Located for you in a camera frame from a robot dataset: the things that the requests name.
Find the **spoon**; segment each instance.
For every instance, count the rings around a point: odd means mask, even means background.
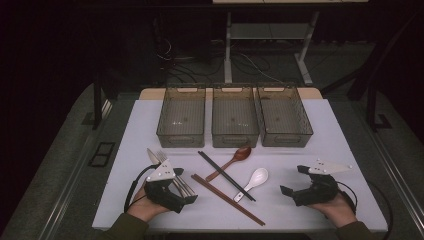
[[[221,167],[221,169],[222,170],[225,170],[232,163],[245,160],[247,157],[249,157],[249,155],[250,155],[251,152],[252,152],[252,148],[249,147],[249,146],[241,147],[241,148],[237,149],[236,153],[234,153],[233,159],[231,159],[229,162],[227,162],[226,164],[224,164]],[[219,175],[219,172],[218,171],[215,171],[212,174],[210,174],[209,176],[207,176],[205,178],[205,180],[207,182],[210,182],[214,178],[216,178],[218,175]]]
[[[250,189],[261,185],[266,182],[268,179],[268,171],[265,168],[258,168],[253,172],[252,177],[250,178],[249,183],[244,187],[244,190],[247,192]],[[235,197],[234,201],[239,202],[240,199],[244,196],[242,192],[239,192]]]

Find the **brown spoon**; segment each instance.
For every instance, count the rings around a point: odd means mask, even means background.
[[[226,164],[224,164],[221,167],[221,169],[222,170],[225,170],[232,163],[245,160],[247,157],[249,157],[249,155],[250,155],[251,152],[252,152],[252,148],[249,147],[249,146],[247,146],[247,147],[241,147],[241,148],[237,149],[236,153],[234,153],[233,159],[231,159],[229,162],[227,162]],[[215,171],[211,175],[207,176],[205,178],[205,180],[207,182],[210,182],[214,178],[216,178],[218,175],[219,175],[219,172],[218,171]]]

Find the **white spoon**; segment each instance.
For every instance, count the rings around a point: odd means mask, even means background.
[[[268,171],[265,168],[258,168],[253,172],[252,177],[250,178],[249,183],[244,187],[244,190],[247,192],[250,189],[261,185],[266,182],[268,179]],[[244,196],[242,192],[239,192],[235,197],[234,201],[239,202],[240,199]]]

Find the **gray carpet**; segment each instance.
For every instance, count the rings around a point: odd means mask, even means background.
[[[281,80],[293,80],[301,86],[301,76],[292,56],[299,46],[281,44],[287,47],[287,50],[272,54],[263,53],[261,58],[252,57],[251,60],[264,69],[267,75]],[[368,57],[372,47],[370,44],[357,43],[341,46],[312,45],[306,57],[306,64],[311,67],[314,87],[325,87],[355,70]],[[210,64],[184,63],[182,66],[189,68],[197,81],[222,82],[221,60],[222,57],[217,57]],[[242,55],[237,60],[239,61],[235,64],[238,64],[238,67],[233,68],[234,82],[270,81],[268,77],[258,74],[249,66],[249,61]],[[187,74],[180,72],[177,76],[170,76],[168,81],[192,81]],[[348,87],[349,84],[342,86],[326,98],[330,100],[364,176],[378,186],[390,200],[394,224],[389,239],[422,239],[403,198],[385,170],[384,159],[375,139],[380,139],[384,144],[420,203],[424,202],[423,193],[420,191],[423,182],[423,145],[381,94],[377,100],[377,113],[384,114],[392,128],[380,129],[378,133],[371,132],[364,123],[364,102],[348,101],[345,97]],[[111,102],[111,110],[105,111],[105,119],[97,130],[92,130],[91,125],[84,124],[87,122],[84,121],[87,114],[93,112],[92,94],[90,86],[75,102],[1,239],[37,239],[40,236],[41,239],[94,239],[100,233],[92,229],[91,224],[138,94],[123,93],[116,101]],[[115,143],[111,159],[104,168],[90,167],[87,164],[100,142]],[[383,197],[373,186],[370,188],[389,220],[388,206]],[[308,235],[314,240],[336,239],[332,232]]]

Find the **transparent gray container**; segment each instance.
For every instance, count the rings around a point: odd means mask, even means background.
[[[256,147],[259,137],[253,85],[213,85],[212,142],[215,148]]]
[[[156,135],[163,148],[205,145],[205,84],[168,84]]]
[[[313,130],[294,83],[258,83],[255,99],[262,146],[306,146]]]

